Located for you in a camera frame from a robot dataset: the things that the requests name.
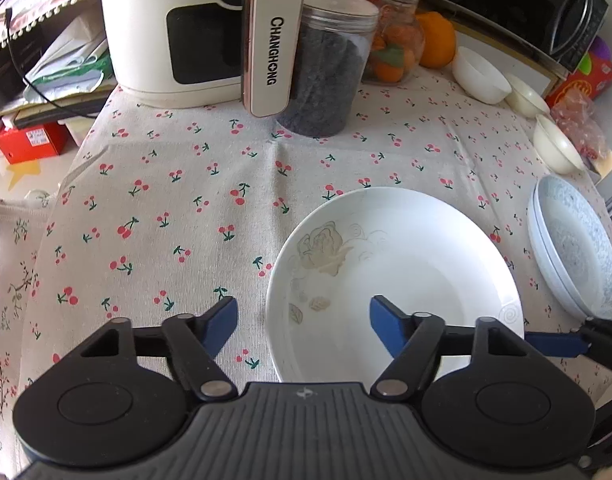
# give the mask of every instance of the red box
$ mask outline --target red box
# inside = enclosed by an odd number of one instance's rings
[[[0,150],[9,164],[59,155],[70,133],[63,124],[47,123],[23,130],[0,131]]]
[[[586,56],[588,56],[588,61],[585,64],[580,63],[577,70],[572,72],[568,79],[546,97],[546,103],[549,107],[552,108],[561,101],[569,88],[578,88],[593,100],[612,81],[611,61],[601,59],[591,52],[588,52]]]

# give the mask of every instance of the stacked plates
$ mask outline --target stacked plates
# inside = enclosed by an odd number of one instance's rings
[[[540,179],[528,204],[528,234],[559,303],[578,319],[612,319],[612,245],[581,193],[554,175]]]

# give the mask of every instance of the orange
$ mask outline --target orange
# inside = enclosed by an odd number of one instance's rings
[[[374,39],[372,40],[371,51],[384,50],[385,47],[386,42],[384,41],[384,39],[381,36],[375,35]]]
[[[415,57],[415,53],[409,48],[404,48],[404,68],[410,70],[414,68],[416,64],[417,58]]]
[[[396,83],[404,76],[404,67],[396,67],[378,59],[372,60],[372,69],[383,83]]]
[[[425,47],[419,60],[426,68],[441,68],[455,57],[457,38],[452,23],[439,12],[417,14],[425,34]]]
[[[384,30],[384,38],[388,43],[397,46],[411,46],[415,44],[419,32],[412,25],[388,25]]]

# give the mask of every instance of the cloth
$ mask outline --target cloth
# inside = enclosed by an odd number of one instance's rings
[[[29,201],[0,201],[0,469],[12,471],[14,430],[10,414],[18,393],[32,380],[19,375],[22,334],[39,338],[36,326],[25,321],[29,295],[39,285],[35,260],[51,202],[47,196]]]
[[[157,325],[201,314],[226,294],[239,302],[239,325],[218,364],[239,388],[276,381],[263,326],[275,258],[314,208],[367,186],[407,187],[455,206],[504,256],[526,329],[568,332],[579,323],[548,290],[528,239],[528,197],[548,173],[530,129],[512,111],[467,97],[448,73],[421,68],[404,87],[359,88],[347,127],[330,138],[296,136],[272,118],[249,117],[239,102],[157,110],[116,89],[44,226],[39,285],[10,357],[18,389],[112,317]],[[589,177],[570,179],[612,241]],[[612,381],[584,358],[556,364],[594,400]],[[25,458],[8,435],[0,470],[12,474]]]

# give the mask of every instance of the yellow star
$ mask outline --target yellow star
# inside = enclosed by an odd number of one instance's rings
[[[7,168],[13,176],[8,184],[8,190],[10,191],[15,187],[24,175],[39,175],[42,172],[42,168],[39,165],[39,160],[28,160],[26,162],[19,162],[18,164],[10,164]]]

